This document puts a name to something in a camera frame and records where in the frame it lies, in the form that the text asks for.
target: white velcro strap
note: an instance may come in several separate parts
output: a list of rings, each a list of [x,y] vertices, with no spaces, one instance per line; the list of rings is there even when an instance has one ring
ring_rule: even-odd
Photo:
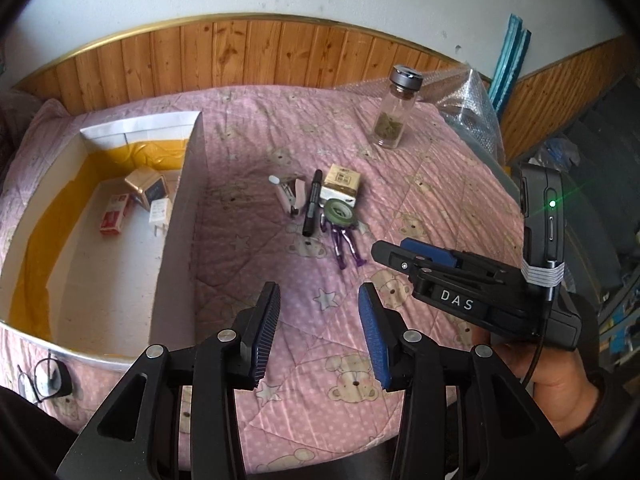
[[[545,267],[532,267],[523,258],[520,270],[526,282],[531,283],[531,285],[556,286],[564,276],[564,262],[553,269],[547,269]]]

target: bubble wrap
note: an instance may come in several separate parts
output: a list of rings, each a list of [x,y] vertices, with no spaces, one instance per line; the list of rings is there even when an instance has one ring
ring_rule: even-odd
[[[477,70],[469,66],[423,72],[424,83],[419,102],[436,106],[445,122],[461,137],[465,134],[501,166],[504,165],[504,147],[500,124]],[[339,86],[336,89],[358,95],[381,98],[388,89],[388,79],[376,79]]]

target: plastic bag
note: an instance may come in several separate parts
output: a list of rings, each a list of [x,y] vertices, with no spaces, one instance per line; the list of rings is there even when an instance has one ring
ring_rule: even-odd
[[[580,164],[578,146],[565,137],[547,139],[530,162],[545,168],[553,168],[562,173],[569,173],[573,166]]]
[[[478,71],[471,67],[424,72],[418,101],[438,109],[459,135],[475,139],[499,165],[504,165],[500,124]],[[384,96],[388,79],[352,83],[336,88],[368,97]]]

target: yellow box lining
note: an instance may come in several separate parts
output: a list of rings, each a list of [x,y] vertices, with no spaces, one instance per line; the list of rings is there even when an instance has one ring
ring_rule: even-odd
[[[187,139],[143,140],[87,156],[76,177],[52,200],[29,236],[9,310],[11,326],[51,340],[47,282],[95,188],[103,180],[124,178],[142,165],[158,171],[180,170],[186,145]]]

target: metal screw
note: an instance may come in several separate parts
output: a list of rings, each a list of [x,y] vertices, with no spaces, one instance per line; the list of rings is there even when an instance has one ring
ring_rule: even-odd
[[[417,330],[407,330],[404,334],[402,334],[404,340],[409,343],[417,343],[422,339],[422,334]]]
[[[491,350],[490,346],[478,345],[476,346],[476,354],[478,354],[479,357],[491,357],[494,351]]]
[[[218,332],[218,341],[222,341],[223,343],[227,343],[229,341],[233,341],[236,338],[236,333],[230,328],[225,328]]]
[[[160,357],[164,353],[164,348],[160,345],[151,345],[146,349],[146,356],[149,359],[155,359],[156,357]]]

